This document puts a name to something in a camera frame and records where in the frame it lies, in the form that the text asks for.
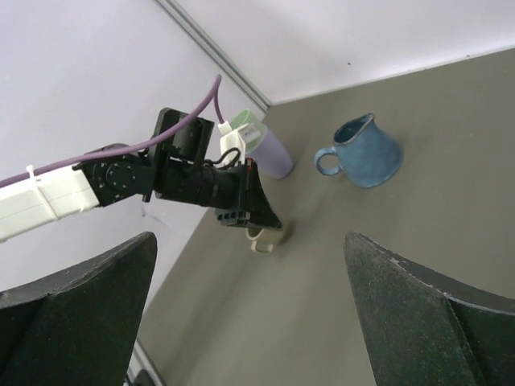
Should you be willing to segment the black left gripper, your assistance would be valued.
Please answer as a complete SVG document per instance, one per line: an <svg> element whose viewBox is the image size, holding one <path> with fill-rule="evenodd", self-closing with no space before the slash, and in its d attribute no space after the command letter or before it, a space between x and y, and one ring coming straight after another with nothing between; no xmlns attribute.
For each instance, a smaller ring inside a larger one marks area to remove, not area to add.
<svg viewBox="0 0 515 386"><path fill-rule="evenodd" d="M216 220L226 227L250 228L252 220L259 228L281 229L282 221L267 199L259 173L253 167L253 159L246 158L222 171L225 207L215 210Z"/></svg>

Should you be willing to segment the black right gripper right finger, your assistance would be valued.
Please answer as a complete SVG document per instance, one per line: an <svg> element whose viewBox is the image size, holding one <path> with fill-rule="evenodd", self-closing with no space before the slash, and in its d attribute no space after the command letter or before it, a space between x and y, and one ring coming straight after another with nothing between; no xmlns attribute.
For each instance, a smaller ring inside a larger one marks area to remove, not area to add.
<svg viewBox="0 0 515 386"><path fill-rule="evenodd" d="M378 385L512 385L514 301L357 232L344 259Z"/></svg>

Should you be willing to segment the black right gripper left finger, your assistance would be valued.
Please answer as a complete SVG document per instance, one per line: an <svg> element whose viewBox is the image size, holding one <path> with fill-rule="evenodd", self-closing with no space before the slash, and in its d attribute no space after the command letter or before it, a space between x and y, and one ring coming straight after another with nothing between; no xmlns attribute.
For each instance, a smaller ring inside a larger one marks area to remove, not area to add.
<svg viewBox="0 0 515 386"><path fill-rule="evenodd" d="M143 232L1 292L3 385L122 385L157 260Z"/></svg>

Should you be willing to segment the beige ceramic mug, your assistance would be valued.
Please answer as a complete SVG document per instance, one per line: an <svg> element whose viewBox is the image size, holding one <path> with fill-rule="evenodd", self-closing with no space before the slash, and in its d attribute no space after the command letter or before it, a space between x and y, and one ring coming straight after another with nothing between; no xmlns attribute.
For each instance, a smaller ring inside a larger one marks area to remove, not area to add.
<svg viewBox="0 0 515 386"><path fill-rule="evenodd" d="M247 228L245 235L250 249L255 253L272 253L274 246L283 242L289 232L290 222L284 220L279 228Z"/></svg>

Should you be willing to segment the lavender plastic cup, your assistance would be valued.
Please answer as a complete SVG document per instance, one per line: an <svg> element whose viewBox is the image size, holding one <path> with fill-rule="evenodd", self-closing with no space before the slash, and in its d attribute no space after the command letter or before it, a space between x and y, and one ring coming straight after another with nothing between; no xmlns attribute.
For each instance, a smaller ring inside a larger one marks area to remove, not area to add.
<svg viewBox="0 0 515 386"><path fill-rule="evenodd" d="M257 163L260 174L273 179L284 179L294 168L289 152L269 129L249 157Z"/></svg>

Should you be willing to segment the light green plastic cup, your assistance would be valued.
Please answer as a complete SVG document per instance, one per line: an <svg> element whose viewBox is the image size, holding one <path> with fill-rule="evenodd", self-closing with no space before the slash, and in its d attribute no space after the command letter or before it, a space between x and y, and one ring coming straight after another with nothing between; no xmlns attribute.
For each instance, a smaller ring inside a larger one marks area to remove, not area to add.
<svg viewBox="0 0 515 386"><path fill-rule="evenodd" d="M230 124L245 143L247 154L252 153L262 143L267 132L267 127L250 109L239 112Z"/></svg>

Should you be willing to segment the blue patterned ceramic jug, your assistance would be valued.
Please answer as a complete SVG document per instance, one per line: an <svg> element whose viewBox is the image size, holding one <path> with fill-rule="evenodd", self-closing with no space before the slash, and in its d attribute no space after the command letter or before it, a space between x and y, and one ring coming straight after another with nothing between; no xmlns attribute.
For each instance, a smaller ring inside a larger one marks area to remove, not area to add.
<svg viewBox="0 0 515 386"><path fill-rule="evenodd" d="M314 164L324 176L343 172L354 185L369 188L393 177L403 159L400 145L377 126L374 113L366 113L337 129L333 144L315 153Z"/></svg>

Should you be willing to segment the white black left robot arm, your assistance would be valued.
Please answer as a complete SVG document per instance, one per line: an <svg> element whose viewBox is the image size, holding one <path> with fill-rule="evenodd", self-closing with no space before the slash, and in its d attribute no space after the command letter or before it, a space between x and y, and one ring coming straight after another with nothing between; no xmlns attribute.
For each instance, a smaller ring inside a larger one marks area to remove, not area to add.
<svg viewBox="0 0 515 386"><path fill-rule="evenodd" d="M214 122L165 108L153 137L179 125L178 133L140 150L112 144L50 171L29 167L16 183L1 185L1 240L64 217L140 195L211 207L220 224L280 230L284 227L262 189L257 164L233 146L226 162L205 157Z"/></svg>

